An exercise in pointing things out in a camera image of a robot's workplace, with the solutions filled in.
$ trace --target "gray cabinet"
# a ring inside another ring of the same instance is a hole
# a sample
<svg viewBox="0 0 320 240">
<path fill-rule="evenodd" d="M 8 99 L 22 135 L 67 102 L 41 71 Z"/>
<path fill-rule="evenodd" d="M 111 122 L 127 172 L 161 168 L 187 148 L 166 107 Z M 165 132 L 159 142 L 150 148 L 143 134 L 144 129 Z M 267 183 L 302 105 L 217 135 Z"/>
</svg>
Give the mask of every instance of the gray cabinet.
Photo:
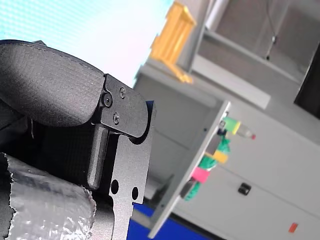
<svg viewBox="0 0 320 240">
<path fill-rule="evenodd" d="M 320 220 L 252 182 L 247 196 L 238 192 L 245 180 L 216 167 L 198 195 L 180 201 L 174 213 L 228 240 L 316 240 Z M 298 223 L 289 233 L 292 223 Z"/>
</svg>

